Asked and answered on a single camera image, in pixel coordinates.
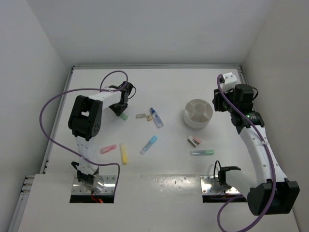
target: white wall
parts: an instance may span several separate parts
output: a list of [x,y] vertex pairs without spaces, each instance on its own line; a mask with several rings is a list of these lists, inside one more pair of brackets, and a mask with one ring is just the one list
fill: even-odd
[[276,158],[300,185],[294,213],[309,230],[309,1],[277,0],[243,67]]
[[273,0],[28,0],[68,65],[244,61]]
[[[8,229],[26,174],[40,170],[43,104],[64,87],[66,70],[26,0],[0,1],[0,232]],[[57,103],[46,110],[51,130]]]

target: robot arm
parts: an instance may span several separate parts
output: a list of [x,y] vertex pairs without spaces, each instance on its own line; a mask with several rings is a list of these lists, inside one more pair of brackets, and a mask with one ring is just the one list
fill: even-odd
[[79,180],[87,184],[93,183],[93,175],[98,170],[98,166],[86,162],[87,158],[93,162],[97,162],[97,153],[91,151],[92,137],[95,137],[101,127],[102,111],[110,108],[119,116],[128,106],[128,97],[133,88],[131,83],[127,82],[125,88],[120,91],[114,91],[124,86],[123,82],[120,86],[109,86],[103,91],[91,96],[79,95],[75,99],[75,103],[69,118],[69,128],[78,146],[78,152],[83,155],[79,163],[72,162],[72,166],[77,170]]
[[[250,211],[260,215],[268,202],[272,189],[271,167],[264,148],[267,143],[266,131],[261,115],[253,111],[253,88],[245,84],[237,84],[232,73],[223,75],[222,90],[225,96],[258,128],[266,142],[262,142],[256,131],[224,100],[218,89],[214,91],[213,104],[215,111],[228,111],[231,121],[244,141],[256,173],[256,180],[250,179],[239,167],[222,167],[218,173],[219,184],[235,187],[244,197]],[[266,214],[287,214],[291,211],[299,193],[296,181],[289,181],[269,148],[275,166],[276,195]]]

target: clear plastic bottle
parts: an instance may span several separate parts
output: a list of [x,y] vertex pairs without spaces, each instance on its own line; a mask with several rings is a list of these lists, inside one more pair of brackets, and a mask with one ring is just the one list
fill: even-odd
[[164,126],[162,120],[160,119],[159,115],[157,114],[157,112],[151,107],[150,108],[150,113],[151,116],[153,117],[154,123],[156,124],[156,126],[158,128],[161,128]]

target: black bracket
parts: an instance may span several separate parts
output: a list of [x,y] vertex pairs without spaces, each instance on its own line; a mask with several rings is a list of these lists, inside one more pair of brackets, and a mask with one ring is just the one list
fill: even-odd
[[[255,216],[260,215],[265,208],[271,194],[272,181],[267,180],[255,188],[251,188],[248,193],[248,206],[251,213]],[[271,214],[288,214],[299,194],[299,186],[296,181],[285,180],[276,183],[276,193],[270,208],[266,212]]]
[[79,95],[69,118],[69,128],[75,137],[80,136],[89,141],[96,136],[101,127],[103,102]]

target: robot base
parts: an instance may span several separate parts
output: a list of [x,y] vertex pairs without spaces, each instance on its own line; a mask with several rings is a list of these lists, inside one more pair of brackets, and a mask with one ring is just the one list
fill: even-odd
[[[203,203],[222,203],[227,202],[230,198],[241,195],[236,188],[229,185],[220,185],[213,175],[201,175],[201,187]],[[239,198],[233,202],[247,202],[246,198]]]
[[88,187],[83,182],[79,182],[75,176],[70,203],[97,203],[93,200],[102,200],[103,203],[114,203],[114,189],[116,184],[115,175],[101,175],[95,188]]

